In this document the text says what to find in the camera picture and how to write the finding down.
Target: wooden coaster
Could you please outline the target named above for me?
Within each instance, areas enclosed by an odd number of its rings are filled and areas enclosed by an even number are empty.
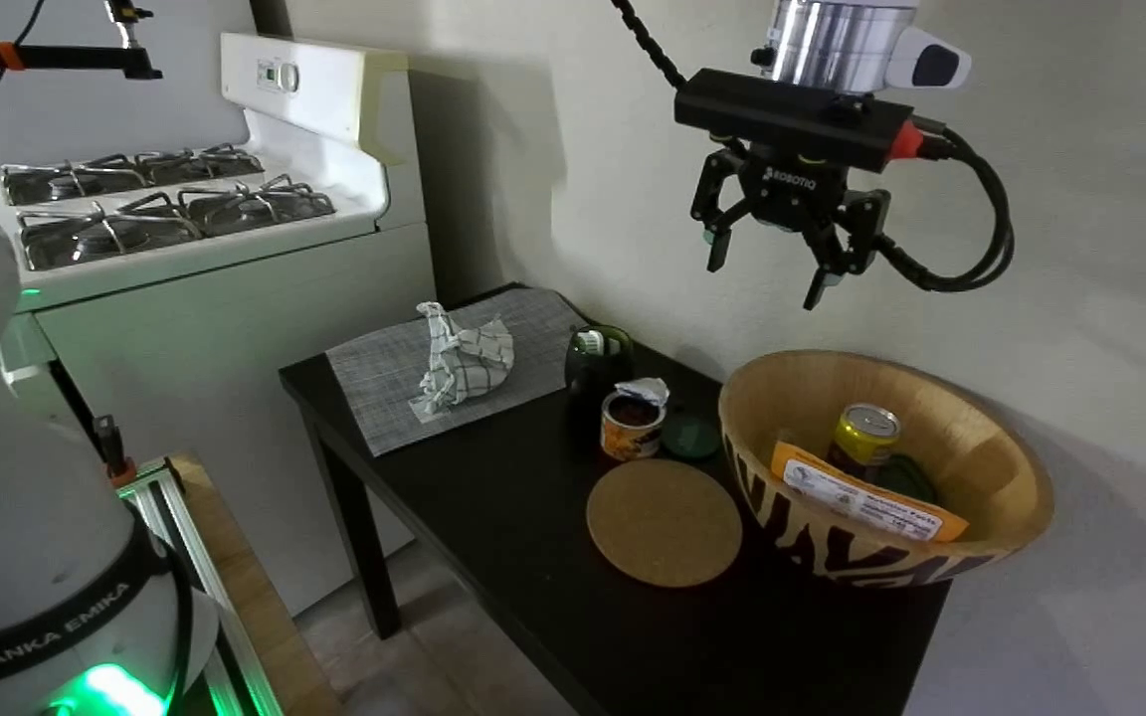
[[[621,573],[692,589],[719,577],[739,552],[739,515],[715,476],[684,462],[623,462],[610,470],[590,500],[594,544]]]

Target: patterned bowl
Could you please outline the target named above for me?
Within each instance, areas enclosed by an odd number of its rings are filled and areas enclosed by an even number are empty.
[[[928,470],[942,504],[970,523],[959,540],[893,537],[767,475],[780,433],[822,453],[848,401],[877,401],[902,419],[901,451]],[[719,427],[747,515],[775,548],[826,581],[877,589],[951,581],[1019,552],[1055,515],[1045,475],[1009,430],[942,384],[881,357],[763,356],[726,384]]]

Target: table leg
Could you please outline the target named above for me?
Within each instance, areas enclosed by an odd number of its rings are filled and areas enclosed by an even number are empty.
[[[399,609],[399,598],[389,589],[389,573],[385,573],[382,540],[375,528],[367,483],[359,475],[350,475],[344,467],[344,459],[322,438],[310,433],[310,445],[314,445],[317,470],[330,483],[333,508],[340,508],[340,523],[346,528],[353,571],[363,573],[370,626],[385,642],[385,638],[402,632],[402,609]]]

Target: black table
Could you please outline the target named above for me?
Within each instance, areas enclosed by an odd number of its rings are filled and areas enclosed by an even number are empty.
[[[645,356],[645,376],[663,376],[684,411],[715,406],[715,384],[675,361]],[[946,589],[812,581],[751,523],[719,581],[650,589],[584,532],[584,496],[613,462],[568,427],[564,394],[375,459],[325,357],[287,368],[281,385],[333,484],[382,638],[402,613],[363,484],[439,548],[577,711],[902,711]],[[726,459],[699,470],[734,490]]]

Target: floor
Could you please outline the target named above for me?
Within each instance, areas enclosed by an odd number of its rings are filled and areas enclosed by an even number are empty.
[[[346,716],[573,716],[423,544],[389,559],[407,629],[378,642],[359,585],[298,618]]]

